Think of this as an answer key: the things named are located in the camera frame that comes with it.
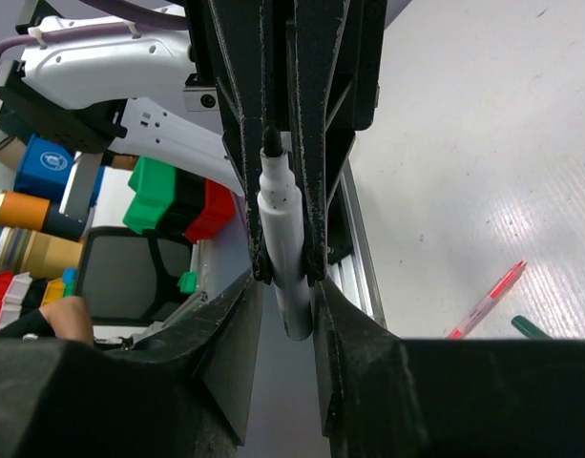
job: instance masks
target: red pen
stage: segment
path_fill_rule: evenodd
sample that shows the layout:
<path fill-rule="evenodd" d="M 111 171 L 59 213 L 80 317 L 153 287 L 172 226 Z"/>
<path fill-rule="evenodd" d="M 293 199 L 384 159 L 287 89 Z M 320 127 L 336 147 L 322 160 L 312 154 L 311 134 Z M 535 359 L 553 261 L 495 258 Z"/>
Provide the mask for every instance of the red pen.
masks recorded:
<path fill-rule="evenodd" d="M 470 313 L 447 336 L 448 339 L 464 339 L 481 320 L 500 302 L 504 295 L 519 280 L 525 270 L 526 262 L 523 260 L 509 270 L 502 279 L 496 283 L 490 292 L 475 305 Z"/>

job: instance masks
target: black sleeve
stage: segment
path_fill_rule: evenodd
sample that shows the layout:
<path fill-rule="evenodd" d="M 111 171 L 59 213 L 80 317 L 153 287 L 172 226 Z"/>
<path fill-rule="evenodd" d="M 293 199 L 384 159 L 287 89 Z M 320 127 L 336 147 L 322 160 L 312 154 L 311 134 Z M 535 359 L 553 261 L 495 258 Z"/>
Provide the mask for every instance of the black sleeve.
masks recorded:
<path fill-rule="evenodd" d="M 27 334 L 35 334 L 38 337 L 54 337 L 54 330 L 39 310 L 33 310 L 0 329 L 0 337 L 22 338 Z"/>

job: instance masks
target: person's arm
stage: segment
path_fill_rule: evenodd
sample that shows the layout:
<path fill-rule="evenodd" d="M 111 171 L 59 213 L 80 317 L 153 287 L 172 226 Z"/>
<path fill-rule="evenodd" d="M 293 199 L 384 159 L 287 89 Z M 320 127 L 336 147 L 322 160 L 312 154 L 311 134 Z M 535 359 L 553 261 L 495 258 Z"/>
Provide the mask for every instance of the person's arm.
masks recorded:
<path fill-rule="evenodd" d="M 59 339 L 93 345 L 93 322 L 82 298 L 59 299 L 40 307 L 39 311 Z"/>

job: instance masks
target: cable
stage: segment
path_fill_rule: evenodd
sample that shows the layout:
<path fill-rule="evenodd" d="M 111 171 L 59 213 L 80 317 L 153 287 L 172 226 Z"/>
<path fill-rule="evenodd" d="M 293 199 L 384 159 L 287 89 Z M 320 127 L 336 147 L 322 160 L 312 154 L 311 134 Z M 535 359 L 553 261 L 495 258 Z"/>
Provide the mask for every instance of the cable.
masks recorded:
<path fill-rule="evenodd" d="M 148 10 L 125 0 L 80 0 L 80 2 L 136 24 L 165 29 L 166 31 L 186 31 L 188 29 L 186 18 L 183 16 Z"/>
<path fill-rule="evenodd" d="M 138 31 L 152 31 L 154 28 L 141 24 L 136 24 Z M 61 41 L 73 41 L 83 38 L 95 38 L 102 35 L 114 35 L 119 33 L 129 33 L 129 27 L 124 22 L 115 22 L 113 24 L 95 24 L 92 26 L 76 27 L 65 29 L 63 31 L 45 31 L 42 38 L 46 42 L 57 43 Z M 39 44 L 37 39 L 29 35 L 13 36 L 0 41 L 0 62 L 4 52 L 10 48 L 21 45 Z"/>

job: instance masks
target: white logo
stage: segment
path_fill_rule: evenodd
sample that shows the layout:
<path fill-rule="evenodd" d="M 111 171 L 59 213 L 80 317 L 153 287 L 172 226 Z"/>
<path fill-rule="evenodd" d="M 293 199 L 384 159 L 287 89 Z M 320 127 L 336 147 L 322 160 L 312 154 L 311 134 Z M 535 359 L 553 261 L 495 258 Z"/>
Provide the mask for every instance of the white logo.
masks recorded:
<path fill-rule="evenodd" d="M 65 170 L 68 164 L 68 160 L 66 157 L 64 157 L 60 153 L 55 153 L 53 151 L 47 151 L 46 153 L 42 153 L 42 156 L 40 156 L 40 162 L 44 167 L 55 172 Z"/>

